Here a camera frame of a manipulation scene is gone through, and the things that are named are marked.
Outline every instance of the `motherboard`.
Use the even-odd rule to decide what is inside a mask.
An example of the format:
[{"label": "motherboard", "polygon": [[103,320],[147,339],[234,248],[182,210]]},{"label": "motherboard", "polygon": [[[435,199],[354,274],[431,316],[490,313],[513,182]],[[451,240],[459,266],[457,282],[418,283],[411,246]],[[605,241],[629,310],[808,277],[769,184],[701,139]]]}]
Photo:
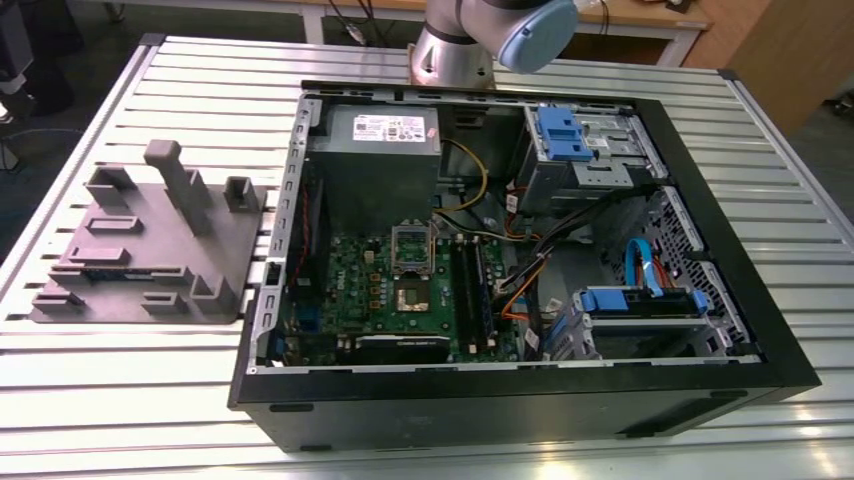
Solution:
[{"label": "motherboard", "polygon": [[295,309],[302,363],[350,363],[342,355],[358,350],[383,351],[371,359],[382,363],[399,357],[389,349],[439,363],[517,359],[515,327],[493,321],[502,246],[481,237],[433,238],[419,228],[333,238],[323,302]]}]

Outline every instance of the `ram slot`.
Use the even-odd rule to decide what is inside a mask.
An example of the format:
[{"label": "ram slot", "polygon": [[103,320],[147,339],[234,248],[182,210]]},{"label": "ram slot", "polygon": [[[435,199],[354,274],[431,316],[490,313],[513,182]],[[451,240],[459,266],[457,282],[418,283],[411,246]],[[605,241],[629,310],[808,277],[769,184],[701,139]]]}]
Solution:
[{"label": "ram slot", "polygon": [[466,248],[461,242],[451,247],[451,288],[454,290],[454,319],[461,353],[477,353],[474,305],[470,301],[469,263]]},{"label": "ram slot", "polygon": [[474,305],[473,309],[475,312],[475,316],[471,321],[477,326],[478,348],[486,349],[495,346],[494,340],[490,341],[493,332],[495,332],[495,325],[490,309],[490,286],[487,284],[486,266],[483,265],[483,255],[481,252],[481,242],[478,241],[478,237],[475,237],[474,242],[466,245],[466,250],[470,265],[470,301]]}]

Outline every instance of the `green circuit board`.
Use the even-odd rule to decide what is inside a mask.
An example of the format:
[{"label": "green circuit board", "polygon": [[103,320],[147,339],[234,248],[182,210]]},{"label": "green circuit board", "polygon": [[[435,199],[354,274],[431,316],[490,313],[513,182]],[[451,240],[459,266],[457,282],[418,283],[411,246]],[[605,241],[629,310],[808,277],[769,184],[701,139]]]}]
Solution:
[{"label": "green circuit board", "polygon": [[[398,251],[410,260],[422,260],[417,247]],[[393,274],[391,237],[333,239],[327,274],[326,300],[321,310],[322,334],[433,334],[451,339],[454,361],[513,361],[517,334],[499,333],[497,348],[471,354],[457,339],[451,240],[435,239],[433,244],[433,275]],[[498,242],[482,245],[483,266],[494,283],[505,276],[502,247]],[[310,363],[331,364],[334,355],[309,355]]]}]

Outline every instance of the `slotted aluminum surface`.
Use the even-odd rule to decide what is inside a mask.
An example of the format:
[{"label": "slotted aluminum surface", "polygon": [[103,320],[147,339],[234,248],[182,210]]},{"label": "slotted aluminum surface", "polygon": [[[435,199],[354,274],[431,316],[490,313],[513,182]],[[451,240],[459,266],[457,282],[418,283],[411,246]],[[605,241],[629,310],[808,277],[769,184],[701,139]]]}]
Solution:
[{"label": "slotted aluminum surface", "polygon": [[[501,88],[661,100],[824,386],[666,439],[286,455],[229,411],[241,322],[38,325],[30,302],[83,218],[95,165],[135,179],[153,138],[207,183],[279,186],[303,79],[403,83],[395,50],[169,38],[140,47],[0,270],[0,474],[147,478],[833,478],[854,474],[850,225],[738,85],[716,72],[555,62]],[[275,204],[277,191],[269,196]],[[273,213],[265,216],[270,230]],[[270,237],[258,240],[263,256]],[[261,263],[250,281],[258,282]]]}]

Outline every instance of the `white sticker label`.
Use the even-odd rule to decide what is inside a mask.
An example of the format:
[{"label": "white sticker label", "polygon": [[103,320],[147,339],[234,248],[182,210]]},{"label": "white sticker label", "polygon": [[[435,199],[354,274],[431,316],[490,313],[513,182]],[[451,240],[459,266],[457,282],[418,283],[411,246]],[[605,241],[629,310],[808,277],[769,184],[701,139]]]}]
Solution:
[{"label": "white sticker label", "polygon": [[359,115],[353,123],[358,142],[426,142],[425,117]]},{"label": "white sticker label", "polygon": [[558,300],[557,298],[551,298],[549,300],[549,304],[546,305],[546,312],[545,313],[555,313],[555,312],[558,312],[558,310],[561,310],[561,307],[563,307],[563,302],[561,300]]},{"label": "white sticker label", "polygon": [[589,147],[609,148],[609,142],[605,138],[585,138]]},{"label": "white sticker label", "polygon": [[525,331],[525,341],[529,342],[531,348],[537,350],[537,347],[539,347],[539,337],[530,328]]},{"label": "white sticker label", "polygon": [[519,210],[519,197],[515,195],[507,195],[507,211],[510,213],[517,213]]}]

